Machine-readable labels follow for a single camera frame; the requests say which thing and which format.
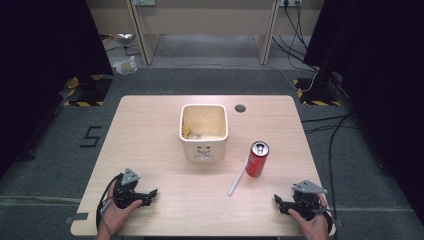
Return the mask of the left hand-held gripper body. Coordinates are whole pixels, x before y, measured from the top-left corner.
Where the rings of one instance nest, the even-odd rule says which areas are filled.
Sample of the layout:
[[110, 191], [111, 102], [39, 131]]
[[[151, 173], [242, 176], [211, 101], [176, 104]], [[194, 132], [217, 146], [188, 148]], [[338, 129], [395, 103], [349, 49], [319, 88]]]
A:
[[152, 199], [149, 197], [149, 193], [135, 191], [139, 179], [140, 176], [130, 168], [126, 168], [123, 173], [118, 175], [113, 190], [113, 200], [117, 207], [125, 209], [136, 200]]

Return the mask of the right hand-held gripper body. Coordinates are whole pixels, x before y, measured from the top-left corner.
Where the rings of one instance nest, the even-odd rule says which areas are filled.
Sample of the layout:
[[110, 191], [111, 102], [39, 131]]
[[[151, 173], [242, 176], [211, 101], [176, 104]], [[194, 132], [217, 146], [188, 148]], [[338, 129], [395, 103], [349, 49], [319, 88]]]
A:
[[316, 214], [324, 213], [327, 210], [319, 200], [319, 194], [328, 193], [326, 189], [309, 180], [303, 180], [294, 184], [292, 190], [293, 202], [283, 202], [283, 206], [297, 211], [305, 220], [312, 220]]

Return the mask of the red drink can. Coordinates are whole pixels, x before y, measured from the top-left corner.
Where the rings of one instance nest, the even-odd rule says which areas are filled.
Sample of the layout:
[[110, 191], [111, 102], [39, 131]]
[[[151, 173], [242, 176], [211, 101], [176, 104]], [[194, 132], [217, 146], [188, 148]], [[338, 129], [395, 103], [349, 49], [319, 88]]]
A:
[[250, 147], [247, 159], [246, 173], [251, 177], [259, 177], [262, 174], [267, 157], [269, 146], [263, 141], [256, 141]]

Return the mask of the white straw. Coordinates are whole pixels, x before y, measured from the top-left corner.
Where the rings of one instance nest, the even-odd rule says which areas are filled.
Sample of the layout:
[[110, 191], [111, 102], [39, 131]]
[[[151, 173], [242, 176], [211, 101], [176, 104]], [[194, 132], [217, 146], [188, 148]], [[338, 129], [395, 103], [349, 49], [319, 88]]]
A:
[[242, 176], [243, 176], [243, 174], [245, 172], [245, 169], [247, 167], [247, 164], [248, 164], [248, 160], [246, 160], [243, 163], [243, 165], [241, 166], [240, 170], [238, 171], [236, 177], [234, 178], [234, 181], [233, 181], [232, 185], [230, 186], [230, 188], [229, 188], [229, 190], [227, 192], [227, 196], [231, 197], [233, 195], [233, 193], [234, 193], [237, 185], [239, 184], [239, 181], [241, 180], [241, 178], [242, 178]]

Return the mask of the cream square bin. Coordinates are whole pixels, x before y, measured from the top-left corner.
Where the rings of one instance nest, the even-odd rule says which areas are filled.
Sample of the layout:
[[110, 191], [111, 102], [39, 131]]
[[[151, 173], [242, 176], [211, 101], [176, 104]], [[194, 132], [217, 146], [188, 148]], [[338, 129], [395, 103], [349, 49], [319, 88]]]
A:
[[[207, 139], [183, 139], [181, 136], [183, 123], [209, 129], [213, 135]], [[182, 107], [179, 138], [188, 161], [202, 164], [221, 161], [225, 155], [228, 135], [228, 118], [223, 105], [186, 104]]]

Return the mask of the person's left hand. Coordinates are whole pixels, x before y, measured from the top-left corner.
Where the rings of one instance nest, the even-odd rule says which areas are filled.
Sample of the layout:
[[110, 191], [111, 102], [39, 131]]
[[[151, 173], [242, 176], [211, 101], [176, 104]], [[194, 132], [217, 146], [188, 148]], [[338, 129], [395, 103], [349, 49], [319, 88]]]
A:
[[108, 232], [111, 237], [114, 236], [122, 228], [130, 214], [138, 209], [142, 203], [142, 200], [136, 200], [125, 209], [121, 209], [114, 202], [111, 202], [102, 215], [97, 233], [104, 231]]

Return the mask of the person's right hand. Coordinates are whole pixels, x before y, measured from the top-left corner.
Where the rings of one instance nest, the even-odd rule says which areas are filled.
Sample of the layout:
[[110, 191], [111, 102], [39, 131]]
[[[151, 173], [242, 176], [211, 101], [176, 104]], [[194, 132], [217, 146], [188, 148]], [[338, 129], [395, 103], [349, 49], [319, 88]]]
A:
[[297, 222], [299, 232], [307, 240], [329, 240], [329, 222], [324, 213], [316, 214], [310, 221], [306, 221], [293, 209], [289, 209], [288, 213]]

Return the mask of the grey tape strip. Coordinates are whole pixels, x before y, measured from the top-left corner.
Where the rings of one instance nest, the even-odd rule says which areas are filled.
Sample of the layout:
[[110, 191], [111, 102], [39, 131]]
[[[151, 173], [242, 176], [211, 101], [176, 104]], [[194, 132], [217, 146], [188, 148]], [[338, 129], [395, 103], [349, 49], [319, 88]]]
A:
[[84, 212], [84, 213], [75, 213], [72, 216], [68, 216], [65, 219], [65, 223], [70, 225], [72, 224], [74, 221], [80, 221], [80, 220], [86, 220], [88, 218], [89, 213], [88, 212]]

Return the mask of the paper scraps in bin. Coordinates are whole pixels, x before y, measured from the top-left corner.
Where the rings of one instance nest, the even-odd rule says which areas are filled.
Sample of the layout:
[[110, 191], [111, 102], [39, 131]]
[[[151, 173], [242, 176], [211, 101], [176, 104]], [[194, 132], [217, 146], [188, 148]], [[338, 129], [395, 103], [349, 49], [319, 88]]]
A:
[[197, 126], [191, 126], [186, 123], [182, 124], [181, 127], [181, 136], [183, 139], [207, 139], [211, 138], [213, 132], [209, 129], [198, 128]]

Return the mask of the black stand base striped tape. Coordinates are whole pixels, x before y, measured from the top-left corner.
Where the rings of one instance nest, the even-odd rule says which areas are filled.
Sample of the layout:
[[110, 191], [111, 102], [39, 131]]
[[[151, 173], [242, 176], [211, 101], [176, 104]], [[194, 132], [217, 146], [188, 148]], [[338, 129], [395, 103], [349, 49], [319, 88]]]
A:
[[325, 88], [314, 87], [313, 78], [297, 78], [293, 80], [297, 97], [303, 105], [339, 106], [340, 101], [336, 98], [330, 86]]
[[90, 107], [102, 106], [111, 86], [112, 79], [101, 75], [91, 75], [90, 82], [81, 84], [77, 77], [68, 80], [65, 86], [69, 93], [65, 106]]

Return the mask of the crumpled clear plastic bag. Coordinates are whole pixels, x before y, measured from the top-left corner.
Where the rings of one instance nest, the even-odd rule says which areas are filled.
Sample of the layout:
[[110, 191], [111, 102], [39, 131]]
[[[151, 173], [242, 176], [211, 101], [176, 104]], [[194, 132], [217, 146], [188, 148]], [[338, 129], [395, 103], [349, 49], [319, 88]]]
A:
[[113, 64], [113, 67], [115, 68], [116, 72], [120, 75], [128, 75], [135, 73], [137, 71], [137, 65], [135, 62], [135, 57], [131, 56], [129, 59], [115, 62]]

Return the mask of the black curtain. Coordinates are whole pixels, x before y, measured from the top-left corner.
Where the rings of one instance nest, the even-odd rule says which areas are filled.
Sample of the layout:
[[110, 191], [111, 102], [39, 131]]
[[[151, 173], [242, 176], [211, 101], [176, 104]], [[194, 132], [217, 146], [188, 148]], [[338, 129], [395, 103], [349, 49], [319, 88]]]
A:
[[112, 73], [86, 0], [0, 0], [0, 178], [66, 81]]
[[324, 0], [306, 64], [337, 72], [380, 162], [424, 225], [424, 0]]

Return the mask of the crumpled silver foil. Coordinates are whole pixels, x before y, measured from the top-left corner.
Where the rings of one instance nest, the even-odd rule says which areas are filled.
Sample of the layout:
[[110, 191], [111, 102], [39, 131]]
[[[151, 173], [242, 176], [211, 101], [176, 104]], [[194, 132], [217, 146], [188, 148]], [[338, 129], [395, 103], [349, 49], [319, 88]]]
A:
[[131, 33], [119, 33], [115, 36], [115, 39], [122, 44], [128, 44], [134, 40], [134, 35]]

